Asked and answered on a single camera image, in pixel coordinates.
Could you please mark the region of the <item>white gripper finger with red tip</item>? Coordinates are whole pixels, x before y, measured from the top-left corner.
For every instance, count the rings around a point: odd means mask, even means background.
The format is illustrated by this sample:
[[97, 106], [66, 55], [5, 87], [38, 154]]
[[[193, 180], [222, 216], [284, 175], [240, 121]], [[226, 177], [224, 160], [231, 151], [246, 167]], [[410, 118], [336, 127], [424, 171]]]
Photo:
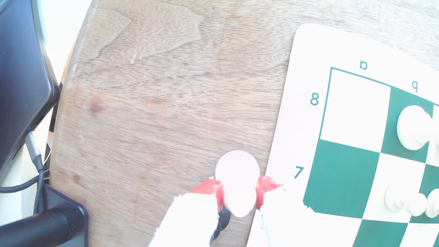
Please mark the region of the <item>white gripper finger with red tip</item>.
[[261, 229], [270, 247], [307, 247], [307, 232], [313, 224], [312, 208], [294, 198], [292, 188], [268, 176], [256, 182], [256, 209], [261, 214]]
[[225, 227], [223, 184], [210, 177], [174, 197], [149, 247], [209, 247]]

